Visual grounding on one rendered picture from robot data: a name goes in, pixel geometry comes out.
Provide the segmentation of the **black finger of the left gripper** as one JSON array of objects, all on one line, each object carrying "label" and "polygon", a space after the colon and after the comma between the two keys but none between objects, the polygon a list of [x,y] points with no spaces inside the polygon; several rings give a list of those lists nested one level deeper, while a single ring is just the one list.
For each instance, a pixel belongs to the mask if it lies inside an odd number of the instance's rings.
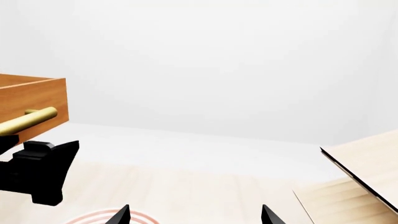
[{"label": "black finger of the left gripper", "polygon": [[64,143],[41,158],[34,171],[33,203],[54,207],[62,202],[63,184],[79,148],[79,141]]},{"label": "black finger of the left gripper", "polygon": [[19,143],[19,136],[17,134],[0,136],[0,154],[4,154]]}]

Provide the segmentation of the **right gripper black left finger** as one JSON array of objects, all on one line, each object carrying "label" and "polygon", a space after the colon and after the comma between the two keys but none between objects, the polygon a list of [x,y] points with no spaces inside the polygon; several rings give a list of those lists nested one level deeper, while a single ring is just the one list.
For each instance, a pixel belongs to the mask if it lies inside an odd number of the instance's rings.
[{"label": "right gripper black left finger", "polygon": [[112,216],[105,224],[130,224],[129,205],[125,205],[114,216]]}]

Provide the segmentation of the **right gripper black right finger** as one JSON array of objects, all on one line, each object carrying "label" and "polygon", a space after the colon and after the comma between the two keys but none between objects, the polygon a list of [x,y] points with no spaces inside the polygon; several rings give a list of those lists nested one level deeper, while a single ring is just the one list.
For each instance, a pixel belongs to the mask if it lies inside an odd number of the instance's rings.
[{"label": "right gripper black right finger", "polygon": [[262,205],[262,224],[286,224],[267,205]]}]

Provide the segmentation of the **brown wooden drawer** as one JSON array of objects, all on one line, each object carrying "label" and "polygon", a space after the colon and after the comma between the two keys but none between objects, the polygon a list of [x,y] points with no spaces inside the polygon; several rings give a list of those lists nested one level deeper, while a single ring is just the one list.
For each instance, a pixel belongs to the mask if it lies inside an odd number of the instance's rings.
[{"label": "brown wooden drawer", "polygon": [[48,107],[57,116],[18,132],[19,144],[69,121],[66,79],[0,74],[0,123]]}]

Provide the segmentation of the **light wood table top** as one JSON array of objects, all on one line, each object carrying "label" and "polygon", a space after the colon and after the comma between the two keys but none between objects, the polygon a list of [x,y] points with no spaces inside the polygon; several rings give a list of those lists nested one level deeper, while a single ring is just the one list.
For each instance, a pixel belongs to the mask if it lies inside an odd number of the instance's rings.
[{"label": "light wood table top", "polygon": [[398,214],[398,129],[320,151],[364,190]]}]

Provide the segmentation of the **light wood slatted panel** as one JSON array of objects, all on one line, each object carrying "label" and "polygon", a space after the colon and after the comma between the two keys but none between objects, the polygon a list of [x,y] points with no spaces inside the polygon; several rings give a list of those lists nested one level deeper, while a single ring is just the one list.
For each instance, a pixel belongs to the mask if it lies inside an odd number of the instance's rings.
[{"label": "light wood slatted panel", "polygon": [[313,224],[398,224],[398,214],[350,178],[303,185],[293,192]]}]

